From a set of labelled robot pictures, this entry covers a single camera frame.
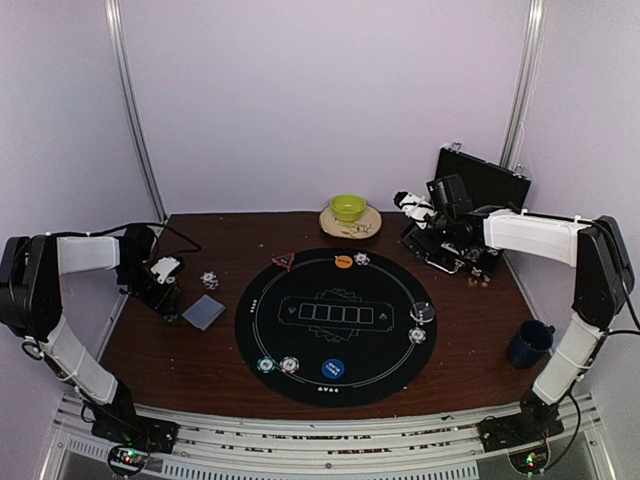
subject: metal frame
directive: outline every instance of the metal frame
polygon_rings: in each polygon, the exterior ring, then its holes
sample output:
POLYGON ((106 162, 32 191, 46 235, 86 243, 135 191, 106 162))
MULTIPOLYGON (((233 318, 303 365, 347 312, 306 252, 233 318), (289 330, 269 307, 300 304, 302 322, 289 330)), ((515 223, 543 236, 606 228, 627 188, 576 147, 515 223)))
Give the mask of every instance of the metal frame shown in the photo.
POLYGON ((529 22, 522 49, 520 74, 516 96, 511 110, 507 136, 502 147, 500 166, 515 170, 517 167, 522 137, 524 134, 524 118, 527 107, 533 96, 535 77, 538 70, 540 51, 543 39, 543 25, 546 11, 546 0, 531 0, 529 4, 529 22))
POLYGON ((127 111, 127 120, 131 131, 131 138, 142 171, 142 177, 147 187, 147 192, 153 204, 153 208, 158 221, 164 222, 167 217, 162 198, 160 197, 160 189, 158 182, 153 173, 147 144, 140 123, 140 114, 133 91, 133 82, 131 80, 131 71, 129 70, 129 60, 127 58, 127 49, 124 41, 124 32, 122 29, 122 20, 120 18, 120 1, 105 0, 107 10, 107 24, 109 25, 109 35, 113 44, 113 52, 120 73, 120 85, 122 87, 122 95, 124 96, 125 108, 127 111))
MULTIPOLYGON (((578 397, 581 431, 599 478, 615 480, 606 438, 591 395, 578 397)), ((56 419, 40 478, 54 480, 66 451, 97 461, 110 446, 92 437, 80 418, 81 400, 65 395, 56 419)), ((519 411, 517 403, 416 417, 350 421, 290 421, 200 415, 137 406, 141 414, 180 425, 171 455, 152 454, 146 472, 161 478, 261 480, 354 478, 478 478, 477 462, 504 456, 506 450, 484 453, 476 424, 487 416, 519 411)), ((565 400, 559 410, 565 432, 573 434, 576 414, 565 400)))

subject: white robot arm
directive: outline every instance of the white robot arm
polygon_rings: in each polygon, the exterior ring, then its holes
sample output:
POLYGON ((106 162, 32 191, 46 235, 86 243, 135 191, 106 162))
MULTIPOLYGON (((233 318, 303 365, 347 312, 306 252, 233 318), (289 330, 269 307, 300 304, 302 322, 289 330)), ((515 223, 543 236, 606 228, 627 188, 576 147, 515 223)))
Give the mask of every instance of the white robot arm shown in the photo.
POLYGON ((547 429, 562 431, 555 419, 557 407, 593 363, 634 286, 633 269, 617 222, 607 216, 589 221, 492 206, 474 210, 457 175, 436 179, 427 186, 433 205, 407 192, 399 192, 394 199, 415 222, 418 234, 412 235, 412 242, 426 245, 424 249, 418 245, 419 250, 433 252, 433 245, 442 243, 453 245, 461 253, 474 248, 513 250, 576 269, 569 327, 546 368, 522 397, 522 413, 512 422, 495 419, 480 425, 485 438, 502 438, 497 443, 486 442, 486 450, 537 439, 547 429), (509 429, 517 430, 520 438, 509 438, 510 433, 505 432, 509 429))
POLYGON ((167 278, 183 267, 182 261, 148 260, 155 234, 144 225, 129 226, 121 237, 89 235, 9 239, 0 262, 0 323, 25 339, 25 353, 43 359, 76 387, 94 414, 94 435, 140 451, 171 452, 178 426, 136 414, 129 389, 96 362, 69 328, 59 277, 115 269, 118 284, 171 321, 180 287, 167 278))

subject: wooden table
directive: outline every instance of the wooden table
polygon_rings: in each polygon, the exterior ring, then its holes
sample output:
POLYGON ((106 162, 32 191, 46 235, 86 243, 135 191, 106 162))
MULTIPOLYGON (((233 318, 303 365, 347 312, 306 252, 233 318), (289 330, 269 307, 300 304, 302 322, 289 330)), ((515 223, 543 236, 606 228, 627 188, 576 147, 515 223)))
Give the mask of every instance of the wooden table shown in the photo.
MULTIPOLYGON (((398 243, 408 224, 383 214, 383 228, 369 240, 324 234, 317 213, 174 215, 170 225, 202 244, 186 255, 179 275, 183 310, 206 291, 200 275, 218 274, 212 296, 227 310, 202 332, 184 319, 169 325, 136 300, 122 313, 102 364, 132 390, 136 402, 188 412, 282 419, 361 419, 452 412, 516 401, 542 365, 519 371, 505 349, 531 314, 506 265, 487 288, 465 274, 426 266, 398 243), (236 304, 245 287, 271 264, 272 256, 320 247, 362 248, 384 255, 415 275, 438 312, 438 340, 422 373, 387 399, 355 408, 323 409, 296 403, 267 388, 244 364, 235 343, 236 304)), ((170 232, 161 252, 184 244, 170 232)))

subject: poker mat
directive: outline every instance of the poker mat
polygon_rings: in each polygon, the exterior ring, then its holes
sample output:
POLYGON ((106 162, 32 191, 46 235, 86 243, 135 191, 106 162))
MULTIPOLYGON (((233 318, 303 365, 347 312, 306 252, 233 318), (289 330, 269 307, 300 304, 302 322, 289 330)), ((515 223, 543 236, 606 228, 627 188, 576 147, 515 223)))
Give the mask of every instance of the poker mat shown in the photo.
POLYGON ((245 363, 276 392, 364 405, 401 391, 428 363, 435 309, 397 263, 327 248, 273 260, 242 295, 235 332, 245 363))

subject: blue poker chip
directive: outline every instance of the blue poker chip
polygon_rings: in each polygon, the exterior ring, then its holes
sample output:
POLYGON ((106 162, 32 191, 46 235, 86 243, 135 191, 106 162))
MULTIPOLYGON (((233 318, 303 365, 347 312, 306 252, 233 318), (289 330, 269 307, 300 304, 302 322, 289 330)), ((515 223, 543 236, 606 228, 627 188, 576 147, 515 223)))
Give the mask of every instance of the blue poker chip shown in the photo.
POLYGON ((344 375, 344 363, 337 358, 330 358, 322 364, 322 374, 330 380, 337 380, 344 375))
POLYGON ((262 373, 271 373, 276 369, 276 362, 269 357, 264 357, 258 360, 257 367, 262 373))
POLYGON ((409 340, 411 343, 415 343, 416 345, 420 345, 427 339, 427 333, 421 328, 412 328, 409 330, 409 340))

